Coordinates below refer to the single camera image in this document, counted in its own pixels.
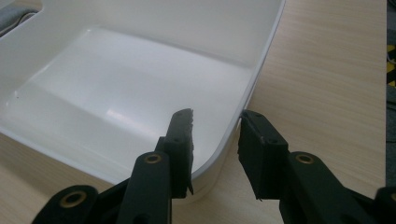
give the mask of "black cable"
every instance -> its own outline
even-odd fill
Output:
[[[388,0],[388,3],[393,6],[396,7],[396,0]]]

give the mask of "white object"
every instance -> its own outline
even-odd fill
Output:
[[[283,0],[43,0],[0,39],[0,132],[111,183],[192,108],[196,198],[214,184]]]

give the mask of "light wood tabletop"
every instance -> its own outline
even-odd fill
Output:
[[[290,151],[320,157],[348,188],[385,186],[386,1],[289,0],[248,109]],[[174,205],[173,223],[282,223],[278,201],[256,201],[233,139],[214,188]],[[111,187],[0,134],[0,222],[30,223],[61,189]]]

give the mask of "brass screw insert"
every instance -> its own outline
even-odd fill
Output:
[[[59,205],[63,208],[72,208],[84,202],[86,198],[86,192],[82,190],[74,191],[62,197]]]

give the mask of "white plastic bin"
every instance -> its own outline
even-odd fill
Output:
[[[42,3],[0,38],[0,132],[116,184],[192,108],[192,184],[204,195],[284,0]]]

